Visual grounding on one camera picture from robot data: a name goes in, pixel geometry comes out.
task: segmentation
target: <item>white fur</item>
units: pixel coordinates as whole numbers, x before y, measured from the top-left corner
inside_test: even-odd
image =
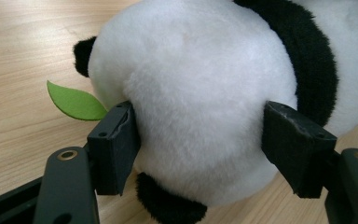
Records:
[[[358,0],[292,0],[307,8],[329,38],[339,78],[337,104],[325,129],[342,135],[358,124]]]
[[[144,0],[101,30],[89,76],[106,107],[131,100],[143,143],[136,168],[169,192],[231,203],[275,175],[260,148],[263,107],[296,108],[296,79],[282,41],[252,10],[228,0]],[[340,82],[344,109],[348,87]]]

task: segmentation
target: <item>wood grain surface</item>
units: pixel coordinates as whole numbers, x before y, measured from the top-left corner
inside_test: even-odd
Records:
[[[134,0],[0,1],[0,194],[44,172],[48,156],[83,146],[96,122],[74,120],[48,97],[46,82],[92,92],[74,66],[76,41]],[[337,150],[358,147],[358,127]],[[122,197],[98,197],[101,222],[155,223],[136,199],[132,174]],[[281,175],[256,195],[210,208],[201,223],[327,223],[322,199],[298,199]]]

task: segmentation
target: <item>felt leaf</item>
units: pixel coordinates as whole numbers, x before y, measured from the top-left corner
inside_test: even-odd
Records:
[[[103,105],[88,92],[65,88],[48,81],[48,94],[62,113],[71,118],[100,120],[107,114]]]

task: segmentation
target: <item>stuffed panda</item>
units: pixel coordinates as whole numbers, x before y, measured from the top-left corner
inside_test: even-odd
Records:
[[[358,0],[143,0],[75,46],[106,108],[133,104],[138,198],[161,223],[264,188],[263,108],[358,124]]]

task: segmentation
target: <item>panda ear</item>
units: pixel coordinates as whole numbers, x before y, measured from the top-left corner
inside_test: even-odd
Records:
[[[193,224],[205,217],[205,205],[170,194],[145,173],[138,175],[137,192],[138,200],[161,224]]]
[[[89,60],[97,36],[87,40],[81,40],[74,45],[75,68],[84,77],[89,77]]]

